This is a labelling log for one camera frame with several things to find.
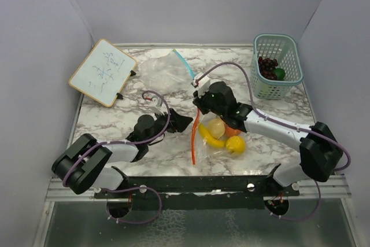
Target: lemon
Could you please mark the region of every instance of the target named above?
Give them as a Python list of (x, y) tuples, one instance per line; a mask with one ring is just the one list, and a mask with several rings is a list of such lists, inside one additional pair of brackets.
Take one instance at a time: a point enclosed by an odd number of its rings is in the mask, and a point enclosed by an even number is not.
[(241, 154), (246, 150), (246, 143), (240, 136), (232, 136), (227, 139), (226, 149), (233, 154)]

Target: banana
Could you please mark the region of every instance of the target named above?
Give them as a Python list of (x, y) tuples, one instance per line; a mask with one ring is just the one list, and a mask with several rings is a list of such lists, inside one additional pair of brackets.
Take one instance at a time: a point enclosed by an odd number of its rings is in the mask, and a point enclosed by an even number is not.
[(203, 137), (203, 139), (207, 142), (208, 145), (214, 148), (224, 148), (225, 147), (225, 140), (214, 139), (203, 124), (199, 124), (198, 131), (201, 137)]

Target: black metal bar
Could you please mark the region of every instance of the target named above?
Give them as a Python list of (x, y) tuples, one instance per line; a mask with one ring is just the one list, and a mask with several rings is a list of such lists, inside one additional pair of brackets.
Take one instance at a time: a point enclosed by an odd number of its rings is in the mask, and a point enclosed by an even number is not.
[[(193, 210), (193, 209), (264, 209), (263, 198), (249, 198), (244, 193), (217, 194), (197, 196), (193, 193), (179, 195), (160, 194), (162, 209)], [(136, 193), (132, 196), (133, 211), (156, 211), (158, 198), (153, 193)]]
[[(222, 192), (243, 193), (244, 198), (258, 198), (275, 196), (279, 191), (273, 190), (267, 176), (130, 176), (125, 180), (119, 189), (138, 187), (141, 185), (151, 187), (159, 193), (210, 193), (213, 190)], [(254, 189), (248, 189), (247, 185), (252, 184)], [(285, 196), (298, 196), (299, 192), (294, 191), (290, 186), (284, 188)], [(127, 198), (128, 193), (110, 193), (104, 189), (95, 194), (96, 199), (117, 199)]]

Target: green fruit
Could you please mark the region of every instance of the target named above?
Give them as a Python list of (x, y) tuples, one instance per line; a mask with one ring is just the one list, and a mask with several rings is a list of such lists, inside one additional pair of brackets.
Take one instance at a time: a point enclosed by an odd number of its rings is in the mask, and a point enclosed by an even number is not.
[(285, 78), (285, 71), (281, 68), (276, 68), (272, 71), (276, 76), (278, 80), (284, 80)]

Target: whiteboard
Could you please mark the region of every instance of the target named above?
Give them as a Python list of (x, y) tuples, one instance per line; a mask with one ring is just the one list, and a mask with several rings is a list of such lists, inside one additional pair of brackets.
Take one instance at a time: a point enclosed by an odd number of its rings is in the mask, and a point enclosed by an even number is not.
[(69, 85), (111, 107), (136, 64), (130, 55), (101, 39), (72, 75)]

